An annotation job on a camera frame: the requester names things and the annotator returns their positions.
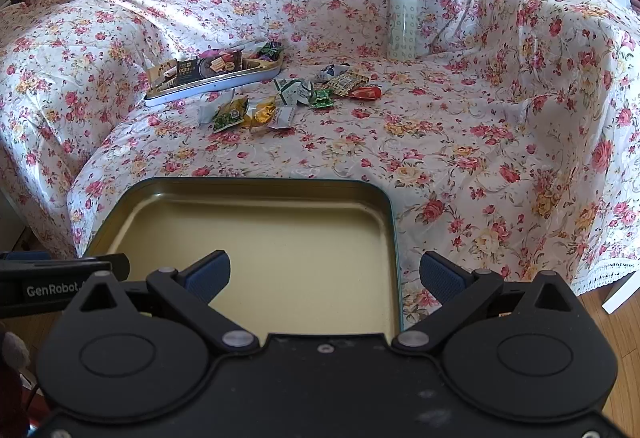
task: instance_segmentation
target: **triangular cutout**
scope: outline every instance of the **triangular cutout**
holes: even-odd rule
[[[554,284],[547,283],[543,286],[542,292],[536,301],[536,308],[545,310],[556,310],[558,312],[570,312],[571,307],[562,297],[558,288]]]
[[[82,304],[81,312],[93,312],[94,310],[108,310],[116,307],[116,301],[111,295],[109,287],[97,284]]]

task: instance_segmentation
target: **red candy wrapper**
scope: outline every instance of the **red candy wrapper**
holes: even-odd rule
[[[359,87],[348,92],[347,96],[359,100],[377,100],[382,96],[382,89],[379,87]]]

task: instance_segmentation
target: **black cable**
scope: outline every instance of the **black cable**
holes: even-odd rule
[[[36,382],[35,384],[33,384],[31,392],[29,393],[29,397],[27,398],[27,403],[24,405],[25,411],[29,411],[29,406],[31,405],[31,402],[33,402],[33,398],[36,396],[38,389],[40,389],[40,385]]]

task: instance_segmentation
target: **wooden floor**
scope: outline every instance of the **wooden floor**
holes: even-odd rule
[[[640,290],[609,315],[602,309],[609,289],[603,287],[591,291],[582,295],[580,300],[618,357],[618,379],[604,407],[604,414],[626,434],[640,438]],[[58,313],[48,313],[6,319],[3,323],[9,331],[21,336],[34,358],[59,316]]]

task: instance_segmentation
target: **bottle body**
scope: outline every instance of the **bottle body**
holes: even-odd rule
[[[389,0],[389,26],[386,58],[405,62],[415,60],[418,0]]]

